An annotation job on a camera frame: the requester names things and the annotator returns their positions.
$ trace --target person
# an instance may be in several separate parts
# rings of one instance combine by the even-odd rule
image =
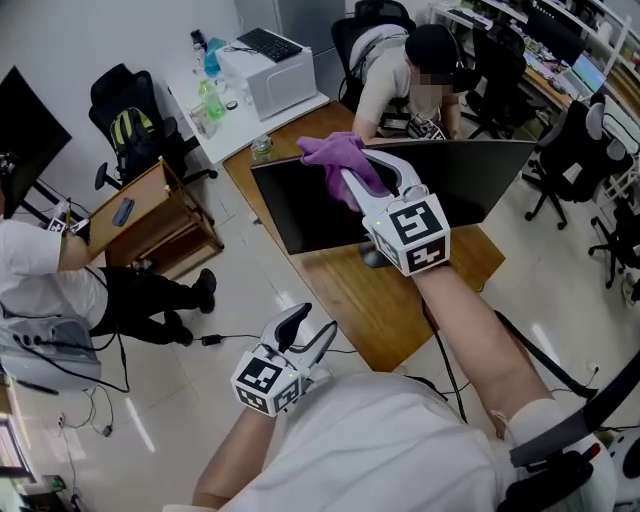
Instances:
[[[460,104],[451,75],[458,63],[457,42],[442,25],[421,25],[404,45],[386,49],[368,67],[352,130],[365,144],[376,137],[382,114],[394,98],[407,98],[410,114],[441,122],[449,137],[460,137]]]
[[[128,267],[89,267],[89,250],[70,231],[56,233],[11,219],[0,220],[0,303],[14,315],[60,314],[58,292],[43,276],[54,276],[59,292],[91,335],[120,334],[141,341],[188,346],[193,336],[179,309],[211,313],[216,278],[203,269],[193,286],[163,276],[140,276]],[[149,317],[164,313],[165,323]]]
[[[530,476],[513,468],[504,448],[565,415],[493,310],[451,267],[412,278],[508,444],[464,424],[421,382],[352,374],[299,400],[264,470],[276,419],[247,408],[200,476],[192,506],[164,512],[495,510],[509,484]],[[582,453],[597,442],[589,436],[575,448]],[[591,479],[560,509],[613,509],[615,472],[606,449],[592,464]]]

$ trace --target plastic bottle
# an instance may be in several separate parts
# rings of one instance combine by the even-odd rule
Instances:
[[[218,121],[224,117],[224,107],[218,98],[216,88],[208,80],[200,80],[198,94],[207,109],[209,119]]]
[[[216,57],[216,50],[226,46],[227,43],[223,39],[212,37],[207,43],[207,54],[204,58],[204,72],[210,78],[216,78],[220,73],[220,64]]]

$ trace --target black cable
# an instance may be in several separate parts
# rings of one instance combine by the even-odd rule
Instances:
[[[456,401],[458,402],[458,409],[460,410],[460,417],[465,423],[469,423],[467,421],[467,415],[464,413],[464,406],[462,405],[462,397],[460,396],[460,390],[458,389],[458,383],[456,382],[455,375],[453,375],[453,370],[451,369],[451,364],[449,363],[449,358],[447,357],[447,353],[444,350],[444,344],[440,339],[440,335],[438,334],[438,328],[435,325],[434,320],[431,318],[431,314],[427,309],[427,304],[424,300],[422,300],[422,314],[424,315],[429,327],[433,331],[436,340],[438,341],[438,346],[440,347],[440,352],[442,352],[442,358],[444,359],[444,365],[447,368],[447,373],[449,374],[449,379],[451,380],[451,385],[453,386],[453,393],[456,395]]]
[[[464,391],[464,390],[466,389],[466,387],[467,387],[468,385],[470,385],[470,384],[471,384],[471,382],[467,382],[464,386],[462,386],[462,387],[460,388],[460,392]],[[453,395],[453,394],[455,394],[455,391],[443,391],[443,392],[442,392],[442,393],[440,393],[440,394],[442,394],[442,395]]]

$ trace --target white floor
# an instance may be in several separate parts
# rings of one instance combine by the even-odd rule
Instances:
[[[218,278],[213,314],[183,316],[194,334],[260,334],[265,323],[283,309],[303,301],[313,304],[303,335],[311,336],[329,321],[310,290],[275,246],[228,175],[201,182],[199,193],[217,221],[225,250],[207,262]],[[589,380],[588,364],[600,367],[594,385],[606,383],[640,346],[639,316],[627,309],[618,284],[604,287],[602,259],[587,256],[598,243],[589,224],[590,207],[568,205],[569,226],[556,229],[557,220],[545,205],[531,223],[523,218],[537,193],[516,181],[482,228],[505,254],[506,261],[487,283],[482,295],[530,338],[550,348],[575,378]],[[184,277],[195,280],[198,269]],[[204,465],[224,439],[241,407],[229,377],[254,340],[233,338],[222,346],[162,347],[125,339],[131,393],[110,393],[114,431],[102,438],[90,427],[65,429],[77,472],[76,485],[94,512],[158,511],[163,504],[188,502]],[[334,348],[349,348],[340,334]],[[119,351],[114,345],[102,354],[103,377],[123,382]],[[366,370],[358,354],[328,354],[324,363],[334,374]],[[410,375],[433,379],[441,390],[451,384],[435,341],[414,354],[405,366]],[[459,386],[466,383],[454,362]],[[544,375],[550,387],[559,383]],[[41,474],[61,474],[70,485],[72,469],[57,419],[82,422],[89,400],[82,393],[49,397],[21,388],[16,393],[17,427],[34,468]],[[98,391],[97,426],[109,421],[109,407]],[[556,393],[568,408],[581,404],[569,393]],[[471,387],[462,392],[470,423],[491,427]],[[640,393],[610,419],[613,425],[638,420]]]

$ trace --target white shirt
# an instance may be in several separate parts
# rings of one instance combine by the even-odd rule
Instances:
[[[380,373],[341,377],[302,399],[275,460],[221,510],[493,511],[526,475],[516,473],[508,450],[564,417],[554,400],[532,402],[508,424],[512,444],[492,443],[420,382]],[[577,449],[596,442],[589,436]],[[615,472],[606,449],[592,463],[587,485],[554,509],[612,510]],[[199,510],[207,509],[164,509]]]
[[[420,114],[437,121],[442,103],[442,87],[420,84],[405,60],[404,45],[386,50],[371,65],[356,115],[379,124],[389,102],[394,98],[409,98],[412,115]]]
[[[58,272],[61,244],[61,233],[0,220],[0,302],[14,314],[61,314],[63,305],[58,293],[42,277],[53,274],[76,314],[93,328],[107,309],[107,290],[87,270]],[[104,282],[104,274],[92,270]]]

